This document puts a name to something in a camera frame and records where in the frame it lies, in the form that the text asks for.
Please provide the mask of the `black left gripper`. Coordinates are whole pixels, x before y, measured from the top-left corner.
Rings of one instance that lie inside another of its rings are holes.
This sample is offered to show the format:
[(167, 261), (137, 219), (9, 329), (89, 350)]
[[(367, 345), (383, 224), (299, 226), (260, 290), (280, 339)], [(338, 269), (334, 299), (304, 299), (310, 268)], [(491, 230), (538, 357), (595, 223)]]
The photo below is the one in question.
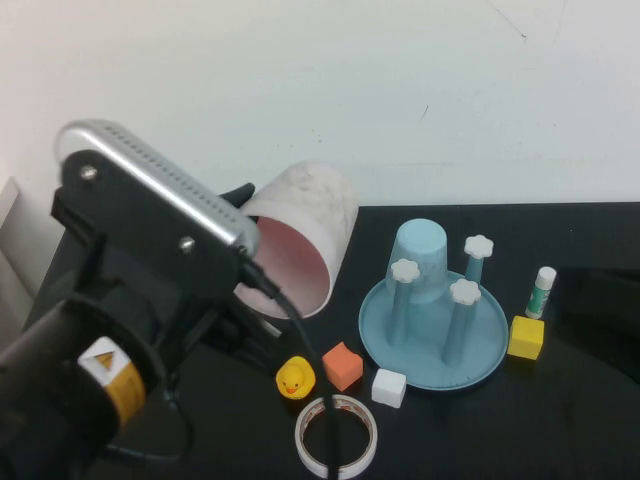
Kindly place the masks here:
[[(240, 209), (254, 193), (255, 185), (247, 182), (220, 197)], [(232, 290), (250, 263), (241, 251), (218, 244), (199, 260), (193, 239), (178, 241), (175, 260), (176, 270), (163, 275), (178, 287), (180, 302), (166, 322), (156, 322), (153, 307), (135, 325), (99, 304), (99, 332), (132, 354), (137, 365), (153, 371), (177, 369), (219, 315), (231, 307)]]

